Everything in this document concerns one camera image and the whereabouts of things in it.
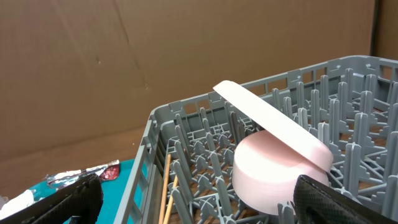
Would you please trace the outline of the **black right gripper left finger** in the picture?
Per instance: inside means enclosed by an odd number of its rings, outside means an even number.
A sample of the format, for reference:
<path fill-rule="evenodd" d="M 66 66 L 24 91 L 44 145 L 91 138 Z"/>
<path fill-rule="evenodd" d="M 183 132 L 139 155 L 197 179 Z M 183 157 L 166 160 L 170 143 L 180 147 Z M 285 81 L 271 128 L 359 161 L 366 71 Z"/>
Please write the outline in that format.
<path fill-rule="evenodd" d="M 90 174 L 2 219 L 1 224 L 95 224 L 102 205 L 100 178 Z"/>

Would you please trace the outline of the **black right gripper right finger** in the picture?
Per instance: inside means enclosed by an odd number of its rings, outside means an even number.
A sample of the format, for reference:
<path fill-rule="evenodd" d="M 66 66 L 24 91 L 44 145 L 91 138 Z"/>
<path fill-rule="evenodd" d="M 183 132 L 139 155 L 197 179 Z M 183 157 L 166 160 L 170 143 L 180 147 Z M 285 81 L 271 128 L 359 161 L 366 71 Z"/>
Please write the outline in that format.
<path fill-rule="evenodd" d="M 297 179 L 294 210 L 300 224 L 397 224 L 307 175 Z"/>

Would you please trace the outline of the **red silver snack wrapper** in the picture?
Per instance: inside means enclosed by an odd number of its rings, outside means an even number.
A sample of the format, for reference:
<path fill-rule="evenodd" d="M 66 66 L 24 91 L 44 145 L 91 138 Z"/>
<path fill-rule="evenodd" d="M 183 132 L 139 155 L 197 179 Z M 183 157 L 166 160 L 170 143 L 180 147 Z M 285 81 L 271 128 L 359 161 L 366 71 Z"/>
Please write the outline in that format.
<path fill-rule="evenodd" d="M 119 177 L 120 170 L 120 161 L 114 160 L 86 169 L 70 170 L 54 175 L 47 175 L 45 181 L 50 188 L 62 189 L 91 174 L 96 174 L 100 181 L 115 180 Z"/>

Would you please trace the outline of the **pink bowl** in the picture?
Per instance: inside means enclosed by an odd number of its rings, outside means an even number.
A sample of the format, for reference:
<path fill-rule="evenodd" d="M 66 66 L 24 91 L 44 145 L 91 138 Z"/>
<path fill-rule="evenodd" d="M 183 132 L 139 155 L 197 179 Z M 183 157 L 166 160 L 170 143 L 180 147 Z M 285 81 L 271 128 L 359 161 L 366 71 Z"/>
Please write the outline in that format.
<path fill-rule="evenodd" d="M 329 184 L 324 170 L 268 131 L 247 136 L 234 152 L 233 189 L 248 207 L 258 212 L 277 215 L 278 204 L 293 200 L 300 175 Z"/>

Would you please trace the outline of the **wooden chopstick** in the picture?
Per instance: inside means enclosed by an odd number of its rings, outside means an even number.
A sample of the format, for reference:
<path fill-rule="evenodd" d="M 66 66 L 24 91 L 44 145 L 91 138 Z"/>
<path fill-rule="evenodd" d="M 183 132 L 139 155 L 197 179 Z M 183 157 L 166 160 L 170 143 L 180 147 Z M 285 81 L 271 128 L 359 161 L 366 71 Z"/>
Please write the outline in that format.
<path fill-rule="evenodd" d="M 178 184 L 178 177 L 175 176 L 172 189 L 176 188 L 177 184 Z M 165 217 L 164 217 L 163 224 L 168 224 L 169 223 L 170 216 L 171 216 L 171 213 L 172 213 L 173 203 L 174 203 L 174 198 L 171 195 L 170 198 L 169 198 L 169 202 L 167 204 L 167 209 L 166 209 L 166 212 L 165 212 Z"/>
<path fill-rule="evenodd" d="M 170 174 L 170 163 L 171 163 L 171 155 L 167 156 L 166 166 L 164 171 L 164 184 L 162 188 L 162 199 L 160 204 L 160 212 L 159 212 L 159 222 L 158 224 L 163 224 L 165 217 L 165 204 L 167 200 L 167 186 L 169 182 L 169 174 Z"/>

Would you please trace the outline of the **white round plate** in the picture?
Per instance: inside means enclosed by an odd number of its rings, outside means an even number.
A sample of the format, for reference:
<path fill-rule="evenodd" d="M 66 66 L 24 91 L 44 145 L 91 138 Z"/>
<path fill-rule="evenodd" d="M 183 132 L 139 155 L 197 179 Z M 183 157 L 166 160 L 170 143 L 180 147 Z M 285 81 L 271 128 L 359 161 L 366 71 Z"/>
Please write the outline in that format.
<path fill-rule="evenodd" d="M 213 89 L 288 147 L 325 172 L 330 171 L 333 155 L 329 148 L 294 120 L 235 82 L 224 80 Z"/>

